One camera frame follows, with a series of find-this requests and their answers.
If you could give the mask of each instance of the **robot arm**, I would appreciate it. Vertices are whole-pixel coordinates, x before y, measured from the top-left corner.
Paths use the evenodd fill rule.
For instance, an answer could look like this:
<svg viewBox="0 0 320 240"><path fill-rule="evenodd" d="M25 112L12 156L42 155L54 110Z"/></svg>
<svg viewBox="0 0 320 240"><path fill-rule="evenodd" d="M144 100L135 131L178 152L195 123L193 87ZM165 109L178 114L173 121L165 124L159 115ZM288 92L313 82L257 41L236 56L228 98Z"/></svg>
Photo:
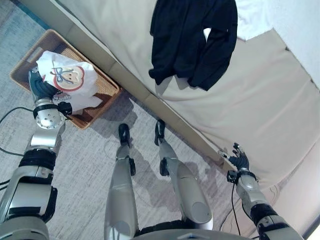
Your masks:
<svg viewBox="0 0 320 240"><path fill-rule="evenodd" d="M260 191L256 176L249 170L248 158L237 143L235 156L220 151L219 154L236 166L230 170L227 181L236 184L236 192L242 200L242 208L253 221L261 240L303 240L303 238L270 206Z"/></svg>
<svg viewBox="0 0 320 240"><path fill-rule="evenodd" d="M70 105L55 105L57 89L29 72L36 129L0 202L0 240L49 240L45 225L55 212L58 191L51 186Z"/></svg>

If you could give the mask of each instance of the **woven basket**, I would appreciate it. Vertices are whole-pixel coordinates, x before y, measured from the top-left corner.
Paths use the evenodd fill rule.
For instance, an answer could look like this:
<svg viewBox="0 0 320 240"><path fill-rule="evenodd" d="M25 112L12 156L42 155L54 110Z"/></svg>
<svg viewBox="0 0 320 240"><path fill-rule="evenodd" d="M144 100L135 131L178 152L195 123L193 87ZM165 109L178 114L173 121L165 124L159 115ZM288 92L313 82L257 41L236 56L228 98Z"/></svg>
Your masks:
<svg viewBox="0 0 320 240"><path fill-rule="evenodd" d="M88 62L93 65L94 70L97 73L96 85L98 86L98 92L95 96L100 98L102 103L97 107L85 108L82 115L70 116L72 119L71 121L75 126L80 129L86 129L111 106L113 101L121 93L122 88L52 29L47 30L26 53L23 59L14 67L10 73L11 79L30 92L28 71L37 66L36 61L46 50L64 55L79 62Z"/></svg>

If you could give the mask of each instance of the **printed graphic on shirt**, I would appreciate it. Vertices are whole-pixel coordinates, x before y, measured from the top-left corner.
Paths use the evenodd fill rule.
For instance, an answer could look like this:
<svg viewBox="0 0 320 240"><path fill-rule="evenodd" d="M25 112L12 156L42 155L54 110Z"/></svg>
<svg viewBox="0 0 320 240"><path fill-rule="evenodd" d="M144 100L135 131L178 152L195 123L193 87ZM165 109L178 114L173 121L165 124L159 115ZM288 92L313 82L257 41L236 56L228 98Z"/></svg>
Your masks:
<svg viewBox="0 0 320 240"><path fill-rule="evenodd" d="M78 90L84 84L85 71L80 66L55 67L52 70L54 86L63 92Z"/></svg>

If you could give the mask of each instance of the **robot leg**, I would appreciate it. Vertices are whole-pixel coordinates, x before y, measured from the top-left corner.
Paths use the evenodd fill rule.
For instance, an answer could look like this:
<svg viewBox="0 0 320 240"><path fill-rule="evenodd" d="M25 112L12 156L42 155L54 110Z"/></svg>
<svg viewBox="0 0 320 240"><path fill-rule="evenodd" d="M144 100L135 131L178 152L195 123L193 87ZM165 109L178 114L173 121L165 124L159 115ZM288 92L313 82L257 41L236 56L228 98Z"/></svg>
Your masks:
<svg viewBox="0 0 320 240"><path fill-rule="evenodd" d="M194 229L213 229L213 214L197 179L181 162L164 136L165 123L159 120L155 126L155 143L159 145L160 173L170 176L177 196L182 220Z"/></svg>
<svg viewBox="0 0 320 240"><path fill-rule="evenodd" d="M131 176L136 172L129 157L129 127L119 126L121 146L111 178L105 209L104 239L132 239L138 231L138 216Z"/></svg>

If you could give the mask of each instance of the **black cable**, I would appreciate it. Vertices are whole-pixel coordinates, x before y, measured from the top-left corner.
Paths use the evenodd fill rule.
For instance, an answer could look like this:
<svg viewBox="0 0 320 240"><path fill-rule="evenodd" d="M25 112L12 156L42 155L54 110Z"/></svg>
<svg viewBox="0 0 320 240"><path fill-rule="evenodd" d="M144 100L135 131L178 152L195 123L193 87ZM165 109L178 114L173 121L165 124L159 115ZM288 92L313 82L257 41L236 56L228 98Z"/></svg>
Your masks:
<svg viewBox="0 0 320 240"><path fill-rule="evenodd" d="M2 191L3 189L6 189L8 186L4 186L2 188L0 188L0 191Z"/></svg>
<svg viewBox="0 0 320 240"><path fill-rule="evenodd" d="M15 111L15 110L17 110L17 109L23 109L23 110L26 110L26 111L29 111L29 112L33 112L31 109L28 109L28 108L23 107L23 106L15 107L15 108L11 109L10 111L8 111L8 112L0 119L0 124L2 123L2 121L3 121L10 113L12 113L13 111ZM6 153L6 154L10 154L10 155L15 155L15 156L20 156L20 157L23 157L23 156L24 156L23 154L20 154L20 153L7 151L7 150L3 149L2 147L0 147L0 151L4 152L4 153Z"/></svg>
<svg viewBox="0 0 320 240"><path fill-rule="evenodd" d="M237 220L237 215L236 215L236 211L235 211L235 206L234 206L234 190L235 190L235 184L233 184L233 187L232 187L231 203L232 203L232 209L233 209L233 213L234 213L236 227L238 228L239 236L241 236L240 228L239 228L239 224L238 224L238 220Z"/></svg>
<svg viewBox="0 0 320 240"><path fill-rule="evenodd" d="M0 185L5 185L5 184L8 184L9 182L10 182L10 179L7 181L0 182Z"/></svg>

